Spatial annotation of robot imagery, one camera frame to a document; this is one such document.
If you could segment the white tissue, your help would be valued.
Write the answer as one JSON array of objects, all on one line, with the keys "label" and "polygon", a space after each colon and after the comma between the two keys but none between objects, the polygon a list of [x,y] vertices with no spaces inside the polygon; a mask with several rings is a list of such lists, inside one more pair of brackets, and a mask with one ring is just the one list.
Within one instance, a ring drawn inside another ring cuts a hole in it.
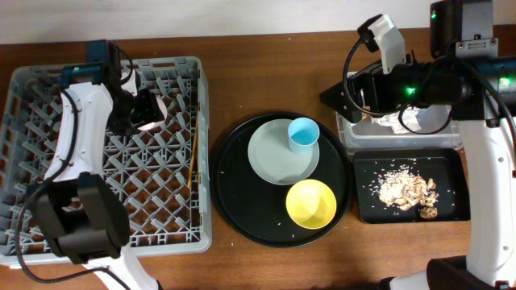
[{"label": "white tissue", "polygon": [[[412,131],[420,131],[422,129],[417,119],[419,111],[419,108],[409,107],[403,112],[402,121]],[[388,114],[381,118],[372,118],[372,123],[376,123],[379,126],[388,127],[396,135],[409,133],[409,131],[399,122],[398,117],[399,112],[395,114]]]}]

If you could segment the pink cup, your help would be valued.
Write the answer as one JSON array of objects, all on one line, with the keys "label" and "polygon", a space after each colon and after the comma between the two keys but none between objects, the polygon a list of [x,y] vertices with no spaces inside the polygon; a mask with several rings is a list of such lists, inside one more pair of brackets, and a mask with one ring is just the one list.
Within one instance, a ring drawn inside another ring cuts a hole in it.
[{"label": "pink cup", "polygon": [[146,125],[139,126],[138,129],[140,131],[149,131],[151,129],[154,129],[154,128],[162,125],[164,123],[164,121],[166,120],[168,113],[167,113],[167,108],[166,108],[164,102],[158,97],[156,97],[156,101],[157,101],[157,105],[160,109],[160,112],[163,114],[164,118],[160,121],[150,122]]}]

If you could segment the blue cup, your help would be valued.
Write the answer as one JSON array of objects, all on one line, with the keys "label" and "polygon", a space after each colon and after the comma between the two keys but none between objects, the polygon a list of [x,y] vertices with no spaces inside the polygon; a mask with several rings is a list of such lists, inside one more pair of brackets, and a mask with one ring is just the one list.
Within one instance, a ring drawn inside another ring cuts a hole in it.
[{"label": "blue cup", "polygon": [[288,127],[289,149],[297,154],[310,151],[320,136],[318,124],[310,118],[296,118]]}]

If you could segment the food scraps and rice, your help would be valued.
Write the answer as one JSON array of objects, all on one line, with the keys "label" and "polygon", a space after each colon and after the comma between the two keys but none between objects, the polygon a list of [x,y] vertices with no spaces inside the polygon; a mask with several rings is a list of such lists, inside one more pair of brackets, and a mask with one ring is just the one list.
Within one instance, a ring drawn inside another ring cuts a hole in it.
[{"label": "food scraps and rice", "polygon": [[388,168],[374,172],[375,180],[370,181],[368,186],[363,185],[363,188],[368,189],[368,195],[381,203],[383,210],[393,209],[394,216],[416,209],[420,218],[436,219],[439,215],[437,184],[431,177],[423,177],[419,172],[412,173],[412,169],[407,164],[396,167],[392,160]]}]

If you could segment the grey plate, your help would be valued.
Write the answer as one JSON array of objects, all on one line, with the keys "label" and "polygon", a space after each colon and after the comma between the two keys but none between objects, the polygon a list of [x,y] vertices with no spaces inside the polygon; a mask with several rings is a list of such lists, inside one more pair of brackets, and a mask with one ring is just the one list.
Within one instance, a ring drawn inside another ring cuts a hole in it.
[{"label": "grey plate", "polygon": [[319,146],[296,153],[289,148],[292,119],[279,118],[259,126],[248,144],[248,160],[254,172],[275,185],[291,185],[307,179],[319,161]]}]

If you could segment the yellow bowl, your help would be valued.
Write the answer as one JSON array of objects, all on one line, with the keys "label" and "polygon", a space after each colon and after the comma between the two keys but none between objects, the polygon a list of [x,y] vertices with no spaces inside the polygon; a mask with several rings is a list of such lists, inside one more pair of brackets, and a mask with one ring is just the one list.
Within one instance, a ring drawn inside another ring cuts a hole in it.
[{"label": "yellow bowl", "polygon": [[336,215],[337,201],[322,181],[308,179],[294,184],[285,199],[287,214],[298,226],[318,230],[330,224]]}]

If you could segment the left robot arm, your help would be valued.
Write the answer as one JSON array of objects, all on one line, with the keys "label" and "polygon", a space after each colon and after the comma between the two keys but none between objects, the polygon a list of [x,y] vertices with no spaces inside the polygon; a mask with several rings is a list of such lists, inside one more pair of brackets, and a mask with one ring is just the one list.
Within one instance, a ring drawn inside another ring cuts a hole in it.
[{"label": "left robot arm", "polygon": [[125,52],[108,40],[90,41],[82,64],[59,79],[60,130],[51,165],[23,205],[53,254],[84,266],[109,289],[159,289],[130,248],[127,210],[103,178],[105,133],[134,135],[164,123],[164,103],[140,86]]}]

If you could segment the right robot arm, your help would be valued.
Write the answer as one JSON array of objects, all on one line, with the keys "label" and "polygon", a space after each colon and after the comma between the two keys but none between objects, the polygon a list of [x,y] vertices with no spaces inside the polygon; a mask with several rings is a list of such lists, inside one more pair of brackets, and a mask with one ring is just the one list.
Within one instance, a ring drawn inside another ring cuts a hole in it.
[{"label": "right robot arm", "polygon": [[383,279],[382,289],[512,289],[515,286],[515,58],[499,56],[490,1],[438,1],[429,10],[430,63],[406,53],[391,18],[358,28],[357,44],[381,58],[324,91],[321,102],[358,122],[449,105],[468,163],[468,253]]}]

